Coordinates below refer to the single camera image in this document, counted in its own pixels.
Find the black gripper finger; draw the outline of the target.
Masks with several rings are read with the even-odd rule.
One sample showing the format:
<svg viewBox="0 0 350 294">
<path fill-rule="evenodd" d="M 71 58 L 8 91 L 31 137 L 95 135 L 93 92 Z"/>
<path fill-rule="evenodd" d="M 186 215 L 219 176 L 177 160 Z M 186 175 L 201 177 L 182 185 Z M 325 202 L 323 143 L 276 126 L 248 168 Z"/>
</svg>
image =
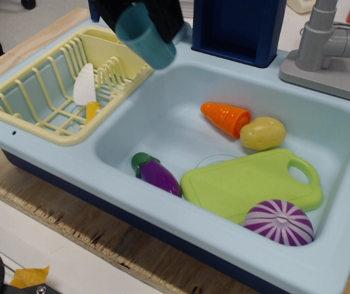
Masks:
<svg viewBox="0 0 350 294">
<path fill-rule="evenodd" d="M 130 0 L 95 0 L 92 3 L 100 17 L 115 34 L 117 34 L 116 23 L 121 14 L 133 5 L 133 1 Z"/>
<path fill-rule="evenodd" d="M 144 0 L 148 16 L 165 43 L 171 43 L 183 27 L 183 14 L 178 0 Z"/>
</svg>

